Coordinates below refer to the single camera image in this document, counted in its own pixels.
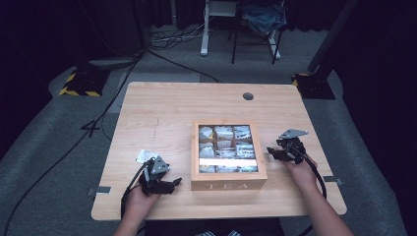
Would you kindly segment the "white desk frame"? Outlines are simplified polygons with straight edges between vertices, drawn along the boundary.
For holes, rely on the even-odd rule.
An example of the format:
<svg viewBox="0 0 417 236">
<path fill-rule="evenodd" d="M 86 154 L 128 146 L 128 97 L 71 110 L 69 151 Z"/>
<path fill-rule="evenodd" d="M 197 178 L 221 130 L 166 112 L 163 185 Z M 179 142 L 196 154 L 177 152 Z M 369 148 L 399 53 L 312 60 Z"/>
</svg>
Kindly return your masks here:
<svg viewBox="0 0 417 236">
<path fill-rule="evenodd" d="M 205 57 L 209 55 L 209 21 L 214 17 L 229 17 L 235 16 L 237 0 L 205 0 L 204 9 L 204 30 L 202 37 L 202 45 L 200 54 Z M 272 62 L 280 59 L 278 46 L 282 32 L 277 30 L 272 31 L 267 38 L 267 46 L 272 54 Z"/>
</svg>

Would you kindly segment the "white tea bag packet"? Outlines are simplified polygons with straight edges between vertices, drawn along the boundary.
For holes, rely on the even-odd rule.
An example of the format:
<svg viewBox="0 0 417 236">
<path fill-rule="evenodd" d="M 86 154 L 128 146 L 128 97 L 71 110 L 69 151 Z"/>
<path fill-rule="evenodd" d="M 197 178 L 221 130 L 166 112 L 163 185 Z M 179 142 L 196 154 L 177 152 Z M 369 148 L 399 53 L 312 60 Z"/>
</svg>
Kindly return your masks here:
<svg viewBox="0 0 417 236">
<path fill-rule="evenodd" d="M 136 158 L 136 161 L 138 163 L 145 163 L 145 162 L 149 161 L 150 159 L 157 158 L 157 157 L 158 157 L 158 153 L 142 149 L 139 152 L 139 154 Z"/>
</svg>

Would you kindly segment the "black yellow striped stand base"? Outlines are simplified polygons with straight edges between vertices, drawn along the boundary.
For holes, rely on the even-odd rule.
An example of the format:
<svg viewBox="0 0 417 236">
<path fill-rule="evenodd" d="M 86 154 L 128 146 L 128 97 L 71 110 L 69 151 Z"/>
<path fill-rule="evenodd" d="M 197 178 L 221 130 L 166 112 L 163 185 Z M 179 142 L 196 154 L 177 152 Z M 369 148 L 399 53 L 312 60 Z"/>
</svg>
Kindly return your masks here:
<svg viewBox="0 0 417 236">
<path fill-rule="evenodd" d="M 98 70 L 88 73 L 74 69 L 64 86 L 60 89 L 59 94 L 93 97 L 102 96 L 109 75 L 110 72 L 107 70 Z"/>
</svg>

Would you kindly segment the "wooden tea box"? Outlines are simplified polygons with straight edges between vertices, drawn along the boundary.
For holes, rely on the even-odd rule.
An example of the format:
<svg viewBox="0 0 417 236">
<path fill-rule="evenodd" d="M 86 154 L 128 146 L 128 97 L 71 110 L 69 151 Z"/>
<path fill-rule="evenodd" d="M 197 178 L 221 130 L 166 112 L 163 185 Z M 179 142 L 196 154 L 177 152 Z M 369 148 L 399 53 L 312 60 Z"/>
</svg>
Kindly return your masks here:
<svg viewBox="0 0 417 236">
<path fill-rule="evenodd" d="M 249 125 L 255 145 L 258 172 L 200 173 L 199 127 L 204 125 Z M 192 125 L 191 187 L 193 191 L 260 190 L 268 179 L 257 125 L 251 120 L 201 119 Z"/>
</svg>

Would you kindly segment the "black chair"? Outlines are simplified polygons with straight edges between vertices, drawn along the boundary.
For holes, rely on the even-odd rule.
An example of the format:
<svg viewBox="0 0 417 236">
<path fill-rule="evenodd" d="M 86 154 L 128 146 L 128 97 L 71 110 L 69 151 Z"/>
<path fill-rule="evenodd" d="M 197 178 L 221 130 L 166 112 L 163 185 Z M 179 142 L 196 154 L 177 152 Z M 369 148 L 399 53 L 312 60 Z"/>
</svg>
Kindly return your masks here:
<svg viewBox="0 0 417 236">
<path fill-rule="evenodd" d="M 261 34 L 258 33 L 258 35 L 260 35 L 263 39 L 264 42 L 244 42 L 244 41 L 239 41 L 238 40 L 238 31 L 239 30 L 251 30 L 248 26 L 243 24 L 243 19 L 242 19 L 242 5 L 243 5 L 243 1 L 244 0 L 239 0 L 236 4 L 236 11 L 235 11 L 235 16 L 234 16 L 234 20 L 233 20 L 233 28 L 229 33 L 228 38 L 233 38 L 233 49 L 232 49 L 232 59 L 231 59 L 231 63 L 235 62 L 235 57 L 236 57 L 236 50 L 238 46 L 261 46 L 261 45 L 267 45 L 267 38 L 268 38 L 268 34 Z M 281 32 L 284 32 L 286 29 L 286 26 L 281 27 L 280 29 L 278 29 Z"/>
</svg>

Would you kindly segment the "group of tea bags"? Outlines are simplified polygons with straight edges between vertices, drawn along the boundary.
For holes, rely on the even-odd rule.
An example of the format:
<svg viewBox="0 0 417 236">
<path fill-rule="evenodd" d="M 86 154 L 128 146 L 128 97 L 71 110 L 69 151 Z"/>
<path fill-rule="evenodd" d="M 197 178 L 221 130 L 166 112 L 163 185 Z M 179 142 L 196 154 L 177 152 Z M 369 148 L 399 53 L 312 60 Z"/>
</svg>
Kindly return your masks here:
<svg viewBox="0 0 417 236">
<path fill-rule="evenodd" d="M 200 173 L 259 171 L 249 125 L 200 126 L 198 148 Z"/>
</svg>

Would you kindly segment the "grey tape piece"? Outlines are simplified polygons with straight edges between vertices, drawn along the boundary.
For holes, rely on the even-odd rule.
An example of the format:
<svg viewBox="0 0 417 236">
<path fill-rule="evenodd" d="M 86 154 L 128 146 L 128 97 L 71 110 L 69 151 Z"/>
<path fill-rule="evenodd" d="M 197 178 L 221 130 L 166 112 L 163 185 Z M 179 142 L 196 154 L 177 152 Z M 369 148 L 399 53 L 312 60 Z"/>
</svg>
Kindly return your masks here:
<svg viewBox="0 0 417 236">
<path fill-rule="evenodd" d="M 334 182 L 339 186 L 343 184 L 342 180 L 335 176 L 324 176 L 323 179 L 325 182 Z"/>
<path fill-rule="evenodd" d="M 96 186 L 96 187 L 89 188 L 88 191 L 87 191 L 87 195 L 88 196 L 96 196 L 96 195 L 101 195 L 101 194 L 109 194 L 110 191 L 111 191 L 110 187 Z"/>
</svg>

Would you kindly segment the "blue cloth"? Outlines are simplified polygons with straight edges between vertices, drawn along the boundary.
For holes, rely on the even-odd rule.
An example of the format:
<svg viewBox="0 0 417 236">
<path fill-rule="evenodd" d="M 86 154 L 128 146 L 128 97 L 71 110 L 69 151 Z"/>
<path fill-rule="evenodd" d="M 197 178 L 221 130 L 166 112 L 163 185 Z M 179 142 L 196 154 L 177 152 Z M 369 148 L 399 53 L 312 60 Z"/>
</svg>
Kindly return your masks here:
<svg viewBox="0 0 417 236">
<path fill-rule="evenodd" d="M 284 0 L 244 0 L 243 24 L 251 30 L 268 34 L 287 24 Z"/>
</svg>

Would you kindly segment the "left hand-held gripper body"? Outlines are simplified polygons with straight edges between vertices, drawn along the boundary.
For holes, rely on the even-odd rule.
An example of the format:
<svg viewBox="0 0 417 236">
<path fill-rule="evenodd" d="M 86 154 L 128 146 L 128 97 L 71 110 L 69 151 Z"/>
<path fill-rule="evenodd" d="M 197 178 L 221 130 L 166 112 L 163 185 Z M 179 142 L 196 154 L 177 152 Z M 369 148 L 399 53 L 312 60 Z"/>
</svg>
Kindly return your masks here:
<svg viewBox="0 0 417 236">
<path fill-rule="evenodd" d="M 144 170 L 139 179 L 143 193 L 149 196 L 151 194 L 157 194 L 159 188 L 168 187 L 161 184 L 161 182 L 162 177 L 169 169 L 169 165 L 160 156 L 147 161 L 144 164 Z"/>
</svg>

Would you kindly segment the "person's right hand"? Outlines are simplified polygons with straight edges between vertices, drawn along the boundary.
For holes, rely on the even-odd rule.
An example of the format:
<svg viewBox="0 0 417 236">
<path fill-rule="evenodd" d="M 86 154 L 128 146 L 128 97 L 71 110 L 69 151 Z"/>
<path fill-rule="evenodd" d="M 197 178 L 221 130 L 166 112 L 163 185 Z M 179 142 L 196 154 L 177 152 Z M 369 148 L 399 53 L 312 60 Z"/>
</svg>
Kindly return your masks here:
<svg viewBox="0 0 417 236">
<path fill-rule="evenodd" d="M 306 160 L 299 164 L 283 161 L 282 164 L 289 171 L 293 181 L 303 195 L 319 192 L 317 177 Z"/>
</svg>

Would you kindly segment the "black stand pole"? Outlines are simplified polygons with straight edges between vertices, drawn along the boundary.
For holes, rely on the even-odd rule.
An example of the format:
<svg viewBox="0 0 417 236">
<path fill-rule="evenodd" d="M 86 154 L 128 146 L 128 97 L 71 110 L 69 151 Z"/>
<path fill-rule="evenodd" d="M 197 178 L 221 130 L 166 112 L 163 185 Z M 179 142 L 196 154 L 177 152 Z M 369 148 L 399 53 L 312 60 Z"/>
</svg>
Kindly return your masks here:
<svg viewBox="0 0 417 236">
<path fill-rule="evenodd" d="M 347 2 L 344 4 L 338 17 L 332 24 L 327 36 L 325 37 L 315 56 L 311 60 L 309 66 L 307 67 L 309 72 L 316 73 L 322 66 L 325 60 L 325 56 L 329 52 L 332 44 L 335 42 L 338 34 L 343 29 L 345 23 L 349 19 L 358 2 L 359 0 L 347 0 Z"/>
</svg>

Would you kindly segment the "person's dark trousers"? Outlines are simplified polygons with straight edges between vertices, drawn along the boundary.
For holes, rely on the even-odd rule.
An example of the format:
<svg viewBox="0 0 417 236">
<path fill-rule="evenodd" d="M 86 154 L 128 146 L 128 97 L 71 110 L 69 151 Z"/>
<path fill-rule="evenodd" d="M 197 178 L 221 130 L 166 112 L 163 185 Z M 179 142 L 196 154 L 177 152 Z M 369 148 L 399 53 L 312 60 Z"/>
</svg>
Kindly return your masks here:
<svg viewBox="0 0 417 236">
<path fill-rule="evenodd" d="M 145 223 L 145 236 L 196 236 L 206 231 L 228 236 L 232 230 L 242 236 L 284 236 L 278 218 L 147 220 Z"/>
</svg>

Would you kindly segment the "person's left hand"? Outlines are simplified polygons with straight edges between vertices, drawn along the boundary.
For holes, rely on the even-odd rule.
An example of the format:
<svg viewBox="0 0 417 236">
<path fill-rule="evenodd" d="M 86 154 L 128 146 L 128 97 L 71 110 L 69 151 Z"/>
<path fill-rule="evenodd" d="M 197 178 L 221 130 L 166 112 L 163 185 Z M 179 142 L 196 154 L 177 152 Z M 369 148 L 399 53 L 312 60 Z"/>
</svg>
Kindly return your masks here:
<svg viewBox="0 0 417 236">
<path fill-rule="evenodd" d="M 128 223 L 141 223 L 159 199 L 159 194 L 147 196 L 141 186 L 136 186 L 129 193 L 122 220 Z"/>
</svg>

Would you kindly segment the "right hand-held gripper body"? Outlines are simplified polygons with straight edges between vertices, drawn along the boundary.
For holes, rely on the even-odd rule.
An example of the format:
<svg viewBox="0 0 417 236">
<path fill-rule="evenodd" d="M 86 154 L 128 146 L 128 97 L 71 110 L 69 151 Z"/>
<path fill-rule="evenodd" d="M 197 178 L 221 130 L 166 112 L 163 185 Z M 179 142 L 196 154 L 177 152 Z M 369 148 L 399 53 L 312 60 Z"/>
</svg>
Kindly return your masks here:
<svg viewBox="0 0 417 236">
<path fill-rule="evenodd" d="M 280 149 L 284 149 L 287 156 L 293 158 L 293 161 L 290 162 L 299 164 L 303 161 L 306 150 L 304 144 L 300 141 L 300 137 L 305 135 L 308 135 L 307 131 L 288 129 L 278 136 L 276 142 Z"/>
</svg>

